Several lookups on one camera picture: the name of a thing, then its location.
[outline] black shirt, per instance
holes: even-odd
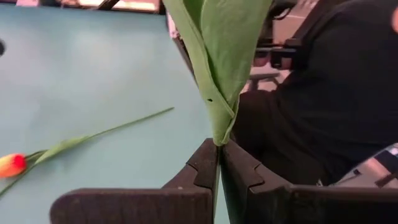
[[[322,31],[305,40],[308,67],[271,93],[270,128],[284,133],[275,144],[316,157],[331,182],[398,142],[396,7],[398,0],[336,6]]]

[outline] person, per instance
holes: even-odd
[[[335,183],[398,142],[397,8],[398,0],[335,6],[303,40],[305,69],[274,91],[241,94],[236,142],[291,183],[310,185]]]

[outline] table surface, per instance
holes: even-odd
[[[161,187],[211,136],[164,16],[1,5],[0,39],[2,155],[175,107],[38,166],[0,199],[1,223],[50,223],[52,202],[73,189]],[[228,222],[221,181],[215,222]]]

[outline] artificial tulip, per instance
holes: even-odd
[[[25,155],[10,154],[0,158],[0,178],[14,177],[26,170]]]

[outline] rolled leaf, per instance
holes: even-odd
[[[164,0],[187,48],[217,146],[229,141],[271,0]]]

